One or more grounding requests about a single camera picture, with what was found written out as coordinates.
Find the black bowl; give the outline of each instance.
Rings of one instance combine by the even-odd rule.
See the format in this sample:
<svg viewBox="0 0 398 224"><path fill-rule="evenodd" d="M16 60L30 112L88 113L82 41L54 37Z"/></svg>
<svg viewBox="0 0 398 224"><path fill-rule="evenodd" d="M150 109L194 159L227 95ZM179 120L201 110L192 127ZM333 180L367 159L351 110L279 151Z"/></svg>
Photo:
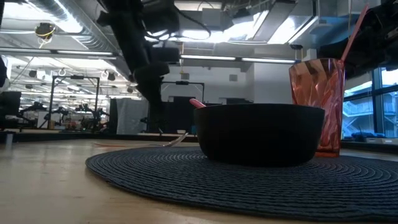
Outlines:
<svg viewBox="0 0 398 224"><path fill-rule="evenodd" d="M283 104L207 106L194 111L199 144L212 160L295 166L315 155L325 111Z"/></svg>

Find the black cable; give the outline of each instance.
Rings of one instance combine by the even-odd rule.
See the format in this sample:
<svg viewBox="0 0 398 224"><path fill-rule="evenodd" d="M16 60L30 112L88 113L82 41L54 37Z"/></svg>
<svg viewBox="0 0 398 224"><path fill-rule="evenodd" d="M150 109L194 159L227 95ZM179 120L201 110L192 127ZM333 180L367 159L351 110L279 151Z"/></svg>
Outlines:
<svg viewBox="0 0 398 224"><path fill-rule="evenodd" d="M193 19L193 18L191 18L190 16L186 15L185 13L183 13L182 11L180 11L176 6L174 6L174 9L175 9L182 17L188 19L189 21L192 21L192 22L198 24L198 25L201 26L205 31L207 31L207 33L209 33L209 36L207 37L207 39L208 39L209 37L211 37L211 31L209 30L209 28L207 28L207 26L205 26L203 23L197 21L196 19Z"/></svg>
<svg viewBox="0 0 398 224"><path fill-rule="evenodd" d="M197 11L199 11L200 6L201 6L204 2L207 3L207 4L209 4L209 6L211 6L211 8L214 9L214 6L213 6L212 4L210 4L210 2L204 1L204 0L203 0L203 1L200 2Z"/></svg>

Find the wooden table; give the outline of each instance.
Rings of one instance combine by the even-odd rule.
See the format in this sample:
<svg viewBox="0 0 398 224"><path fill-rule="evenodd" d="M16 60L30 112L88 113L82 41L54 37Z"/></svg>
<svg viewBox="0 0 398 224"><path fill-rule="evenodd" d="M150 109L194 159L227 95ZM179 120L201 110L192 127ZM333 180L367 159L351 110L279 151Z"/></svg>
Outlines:
<svg viewBox="0 0 398 224"><path fill-rule="evenodd" d="M4 224L61 223L305 223L191 208L138 197L105 184L85 167L87 157L159 142L74 140L0 145L0 220ZM196 146L181 143L180 146ZM343 151L350 156L398 161L397 156Z"/></svg>

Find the pink spoon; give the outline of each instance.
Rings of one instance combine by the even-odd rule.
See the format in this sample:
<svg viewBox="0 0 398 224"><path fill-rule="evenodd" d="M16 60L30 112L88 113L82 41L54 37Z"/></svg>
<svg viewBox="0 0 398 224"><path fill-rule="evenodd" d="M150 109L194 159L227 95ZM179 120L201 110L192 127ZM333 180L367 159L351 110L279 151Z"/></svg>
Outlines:
<svg viewBox="0 0 398 224"><path fill-rule="evenodd" d="M204 105L203 103L200 103L200 101L198 101L197 99L195 99L195 98L192 98L192 99L190 99L189 100L189 102L194 106L194 107L196 107L196 108L204 108L204 107L206 107L206 105Z"/></svg>

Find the woven placemat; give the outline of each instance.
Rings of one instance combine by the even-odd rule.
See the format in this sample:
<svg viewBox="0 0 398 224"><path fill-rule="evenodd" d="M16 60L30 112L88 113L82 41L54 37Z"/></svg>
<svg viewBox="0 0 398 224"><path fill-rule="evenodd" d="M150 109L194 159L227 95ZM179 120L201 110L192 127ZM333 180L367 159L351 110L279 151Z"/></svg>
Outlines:
<svg viewBox="0 0 398 224"><path fill-rule="evenodd" d="M107 152L87 167L135 194L236 213L323 222L398 223L398 163L341 156L297 167L209 161L198 147Z"/></svg>

